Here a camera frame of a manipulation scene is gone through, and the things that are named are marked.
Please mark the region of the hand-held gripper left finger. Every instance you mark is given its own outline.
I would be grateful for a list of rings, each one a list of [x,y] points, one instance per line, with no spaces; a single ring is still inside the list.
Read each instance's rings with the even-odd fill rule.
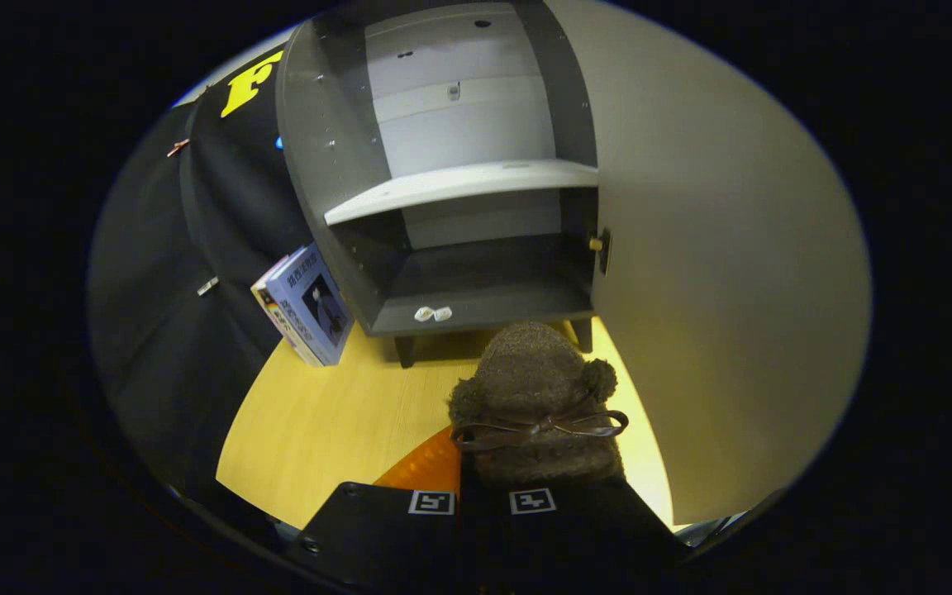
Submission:
[[[461,457],[446,426],[373,483],[341,482],[290,559],[346,592],[446,592],[455,571]]]

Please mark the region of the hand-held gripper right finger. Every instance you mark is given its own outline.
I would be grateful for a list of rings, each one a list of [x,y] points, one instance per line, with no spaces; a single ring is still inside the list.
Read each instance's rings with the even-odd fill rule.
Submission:
[[[477,486],[459,505],[464,590],[657,590],[690,553],[624,481]]]

